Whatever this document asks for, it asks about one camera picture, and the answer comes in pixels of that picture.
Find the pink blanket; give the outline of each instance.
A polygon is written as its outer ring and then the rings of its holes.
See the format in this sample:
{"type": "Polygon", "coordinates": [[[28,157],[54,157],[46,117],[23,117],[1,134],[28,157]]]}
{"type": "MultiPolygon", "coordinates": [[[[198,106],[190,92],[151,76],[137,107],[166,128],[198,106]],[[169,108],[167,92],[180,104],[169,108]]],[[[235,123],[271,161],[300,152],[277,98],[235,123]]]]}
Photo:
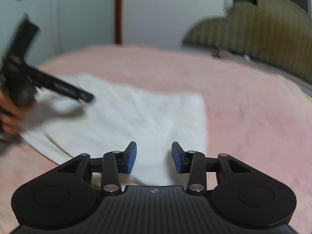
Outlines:
{"type": "MultiPolygon", "coordinates": [[[[49,61],[44,70],[88,72],[150,91],[199,92],[207,110],[206,156],[226,152],[290,186],[297,196],[290,225],[312,233],[312,103],[291,81],[234,62],[135,46],[91,47],[49,61]]],[[[14,190],[53,167],[26,146],[0,156],[0,233],[17,226],[14,190]]],[[[208,175],[208,188],[215,185],[208,175]]]]}

